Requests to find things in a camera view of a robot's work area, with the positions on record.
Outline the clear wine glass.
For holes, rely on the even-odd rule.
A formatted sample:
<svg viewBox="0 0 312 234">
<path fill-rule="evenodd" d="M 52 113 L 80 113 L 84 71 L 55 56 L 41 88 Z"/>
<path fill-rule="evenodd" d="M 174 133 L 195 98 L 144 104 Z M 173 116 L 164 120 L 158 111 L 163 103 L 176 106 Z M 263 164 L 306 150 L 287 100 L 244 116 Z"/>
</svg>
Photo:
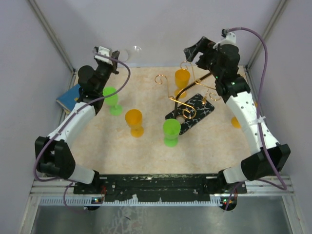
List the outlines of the clear wine glass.
<svg viewBox="0 0 312 234">
<path fill-rule="evenodd" d="M 119 49 L 119 57 L 118 59 L 124 63 L 135 63 L 141 57 L 142 49 L 141 47 L 134 45 L 128 48 Z"/>
</svg>

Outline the gold wine glass rack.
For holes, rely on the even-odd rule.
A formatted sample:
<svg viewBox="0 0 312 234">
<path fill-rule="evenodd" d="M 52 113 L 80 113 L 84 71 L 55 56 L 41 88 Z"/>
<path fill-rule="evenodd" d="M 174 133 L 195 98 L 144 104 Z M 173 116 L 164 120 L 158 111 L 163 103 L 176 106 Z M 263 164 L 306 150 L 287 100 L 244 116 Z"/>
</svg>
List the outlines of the gold wine glass rack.
<svg viewBox="0 0 312 234">
<path fill-rule="evenodd" d="M 162 85 L 163 80 L 165 80 L 168 99 L 175 104 L 174 109 L 165 116 L 165 119 L 177 119 L 178 117 L 182 117 L 184 122 L 181 123 L 181 129 L 179 133 L 182 135 L 198 124 L 205 117 L 207 117 L 215 109 L 214 106 L 208 102 L 208 99 L 219 101 L 221 97 L 214 93 L 215 88 L 202 83 L 203 80 L 211 75 L 210 73 L 202 76 L 201 78 L 197 78 L 195 76 L 194 66 L 187 61 L 183 61 L 180 64 L 180 69 L 188 70 L 191 74 L 191 77 L 187 87 L 180 91 L 177 96 L 175 96 L 175 93 L 173 95 L 170 94 L 169 80 L 165 75 L 158 74 L 155 76 L 154 81 L 155 83 Z M 206 88 L 205 95 L 196 94 L 185 102 L 181 101 L 181 99 L 187 96 L 187 91 L 195 86 Z"/>
</svg>

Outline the green goblet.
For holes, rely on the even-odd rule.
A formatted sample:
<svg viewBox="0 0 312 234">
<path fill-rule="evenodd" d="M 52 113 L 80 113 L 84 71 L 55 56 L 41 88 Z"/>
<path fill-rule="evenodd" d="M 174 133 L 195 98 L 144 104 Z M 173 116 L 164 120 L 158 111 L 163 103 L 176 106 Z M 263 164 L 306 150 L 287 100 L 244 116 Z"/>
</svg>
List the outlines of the green goblet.
<svg viewBox="0 0 312 234">
<path fill-rule="evenodd" d="M 178 136 L 181 129 L 181 124 L 178 120 L 171 118 L 163 123 L 164 144 L 167 147 L 175 147 L 178 144 Z"/>
<path fill-rule="evenodd" d="M 107 86 L 103 89 L 103 96 L 108 96 L 116 91 L 113 86 Z M 113 116 L 119 116 L 122 113 L 122 106 L 118 104 L 118 95 L 112 95 L 104 99 L 104 102 L 109 106 L 109 112 Z"/>
</svg>

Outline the orange goblet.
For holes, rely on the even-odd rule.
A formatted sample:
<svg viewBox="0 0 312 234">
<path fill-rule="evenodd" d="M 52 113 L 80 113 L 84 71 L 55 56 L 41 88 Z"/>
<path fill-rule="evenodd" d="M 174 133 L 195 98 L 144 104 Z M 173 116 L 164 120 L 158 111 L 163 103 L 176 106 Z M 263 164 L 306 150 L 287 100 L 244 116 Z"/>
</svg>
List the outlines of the orange goblet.
<svg viewBox="0 0 312 234">
<path fill-rule="evenodd" d="M 177 89 L 175 90 L 175 96 L 177 96 L 180 91 L 187 87 L 190 77 L 191 74 L 188 70 L 179 69 L 175 72 L 175 84 L 177 86 Z"/>
<path fill-rule="evenodd" d="M 138 109 L 129 110 L 125 114 L 125 121 L 130 127 L 130 133 L 133 137 L 141 137 L 144 134 L 144 128 L 142 126 L 143 115 Z"/>
<path fill-rule="evenodd" d="M 231 124 L 232 124 L 232 126 L 235 127 L 235 128 L 238 128 L 238 129 L 241 128 L 241 125 L 239 124 L 239 122 L 238 122 L 238 120 L 237 120 L 236 117 L 233 117 L 233 118 L 231 119 Z"/>
</svg>

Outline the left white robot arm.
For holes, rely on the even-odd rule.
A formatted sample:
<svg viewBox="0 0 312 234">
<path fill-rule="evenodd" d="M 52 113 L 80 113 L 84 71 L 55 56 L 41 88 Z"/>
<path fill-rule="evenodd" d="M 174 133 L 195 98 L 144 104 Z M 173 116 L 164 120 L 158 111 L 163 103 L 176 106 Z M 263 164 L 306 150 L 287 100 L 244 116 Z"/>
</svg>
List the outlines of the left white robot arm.
<svg viewBox="0 0 312 234">
<path fill-rule="evenodd" d="M 79 97 L 65 120 L 48 136 L 39 136 L 35 141 L 36 162 L 33 173 L 50 175 L 52 179 L 61 178 L 84 184 L 91 193 L 101 189 L 98 173 L 76 164 L 70 150 L 76 137 L 85 125 L 102 108 L 103 89 L 111 74 L 118 74 L 117 60 L 120 52 L 111 52 L 105 47 L 94 48 L 97 68 L 84 65 L 78 70 Z"/>
</svg>

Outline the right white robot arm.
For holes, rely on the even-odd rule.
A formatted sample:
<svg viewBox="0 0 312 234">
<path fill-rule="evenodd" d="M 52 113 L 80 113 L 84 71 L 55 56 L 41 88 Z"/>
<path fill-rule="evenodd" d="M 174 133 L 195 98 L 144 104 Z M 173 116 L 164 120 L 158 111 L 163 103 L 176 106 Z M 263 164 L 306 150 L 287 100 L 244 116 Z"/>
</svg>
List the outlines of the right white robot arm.
<svg viewBox="0 0 312 234">
<path fill-rule="evenodd" d="M 195 45 L 183 50 L 192 62 L 200 53 L 196 65 L 215 77 L 217 94 L 235 115 L 247 139 L 251 155 L 234 167 L 219 172 L 218 188 L 229 193 L 235 183 L 279 175 L 291 150 L 272 135 L 257 109 L 246 80 L 238 73 L 239 48 L 234 39 L 215 43 L 202 37 Z"/>
</svg>

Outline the blue yellow box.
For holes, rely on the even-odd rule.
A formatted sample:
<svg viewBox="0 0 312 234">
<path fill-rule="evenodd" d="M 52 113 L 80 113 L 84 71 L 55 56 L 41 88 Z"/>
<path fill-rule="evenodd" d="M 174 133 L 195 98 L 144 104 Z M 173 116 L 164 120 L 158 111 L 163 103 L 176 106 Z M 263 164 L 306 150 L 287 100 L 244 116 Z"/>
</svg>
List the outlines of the blue yellow box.
<svg viewBox="0 0 312 234">
<path fill-rule="evenodd" d="M 67 115 L 74 109 L 74 106 L 79 98 L 79 89 L 80 85 L 76 84 L 56 99 L 56 103 L 61 106 Z"/>
</svg>

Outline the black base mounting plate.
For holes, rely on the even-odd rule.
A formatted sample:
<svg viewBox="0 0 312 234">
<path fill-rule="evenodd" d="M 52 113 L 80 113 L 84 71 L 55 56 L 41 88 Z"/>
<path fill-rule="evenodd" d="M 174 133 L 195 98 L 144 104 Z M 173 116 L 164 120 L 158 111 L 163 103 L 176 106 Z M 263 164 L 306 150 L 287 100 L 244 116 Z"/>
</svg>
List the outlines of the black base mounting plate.
<svg viewBox="0 0 312 234">
<path fill-rule="evenodd" d="M 210 201 L 216 194 L 245 194 L 244 184 L 228 184 L 219 174 L 111 174 L 98 175 L 91 184 L 78 182 L 76 195 L 103 195 L 105 201 L 126 201 L 134 195 L 140 202 Z"/>
</svg>

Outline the aluminium frame rail front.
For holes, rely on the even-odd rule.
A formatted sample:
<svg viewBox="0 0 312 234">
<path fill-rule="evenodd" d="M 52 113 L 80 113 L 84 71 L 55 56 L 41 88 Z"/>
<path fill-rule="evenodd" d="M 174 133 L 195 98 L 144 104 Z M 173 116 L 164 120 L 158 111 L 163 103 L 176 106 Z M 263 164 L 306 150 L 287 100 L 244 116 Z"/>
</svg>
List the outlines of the aluminium frame rail front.
<svg viewBox="0 0 312 234">
<path fill-rule="evenodd" d="M 269 183 L 263 181 L 246 181 L 241 188 L 247 192 L 242 196 L 287 196 L 294 195 L 293 185 L 289 177 L 284 177 L 286 180 L 287 190 L 281 190 Z M 65 180 L 53 180 L 48 182 L 33 182 L 30 194 L 31 195 L 60 195 L 65 191 L 65 188 L 70 184 Z"/>
</svg>

